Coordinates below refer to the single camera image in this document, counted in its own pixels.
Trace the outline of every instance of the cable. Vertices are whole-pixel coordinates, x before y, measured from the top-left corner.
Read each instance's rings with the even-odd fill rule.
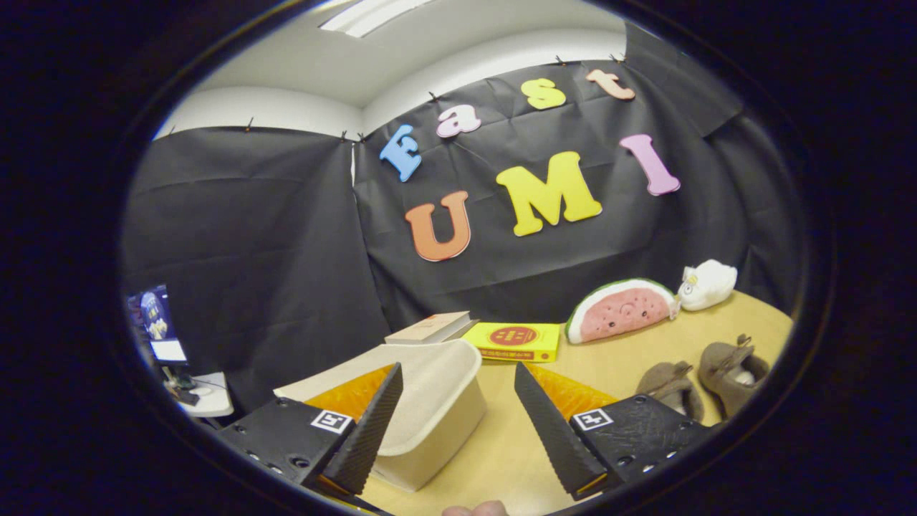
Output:
[[[204,380],[198,380],[197,378],[194,378],[194,377],[192,377],[191,379],[194,380],[194,383],[196,383],[196,384],[207,384],[207,385],[211,385],[211,386],[214,386],[214,387],[220,387],[220,388],[223,389],[223,390],[229,390],[229,389],[227,389],[225,386],[221,386],[221,385],[215,384],[215,383],[213,383],[213,382],[207,382],[207,381],[204,381]]]

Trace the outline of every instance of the pink letter i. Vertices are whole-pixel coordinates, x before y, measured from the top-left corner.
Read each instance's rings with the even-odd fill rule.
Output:
[[[621,140],[621,146],[630,150],[643,167],[649,185],[646,190],[654,196],[668,194],[681,188],[681,182],[672,177],[666,165],[659,159],[659,155],[650,144],[653,141],[648,134],[635,134]]]

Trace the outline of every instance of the stuffed animal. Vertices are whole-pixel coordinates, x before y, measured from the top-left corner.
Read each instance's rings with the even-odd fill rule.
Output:
[[[611,283],[586,296],[565,329],[571,344],[639,330],[666,317],[675,319],[678,303],[671,291],[648,279]]]
[[[690,311],[703,310],[722,303],[735,288],[738,271],[716,260],[697,267],[685,267],[679,287],[679,303]]]

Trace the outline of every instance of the white plush toy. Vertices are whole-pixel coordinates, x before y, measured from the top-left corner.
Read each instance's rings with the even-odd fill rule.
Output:
[[[685,267],[679,287],[679,303],[689,310],[703,310],[726,298],[735,288],[738,271],[716,260],[707,260],[697,267]]]

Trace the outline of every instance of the computer monitor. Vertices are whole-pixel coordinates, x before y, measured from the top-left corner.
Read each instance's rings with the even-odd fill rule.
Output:
[[[169,311],[169,293],[165,285],[127,298],[127,309],[134,323],[141,346],[148,346],[154,361],[175,369],[176,383],[182,388],[193,387],[185,367],[188,357],[175,334]]]

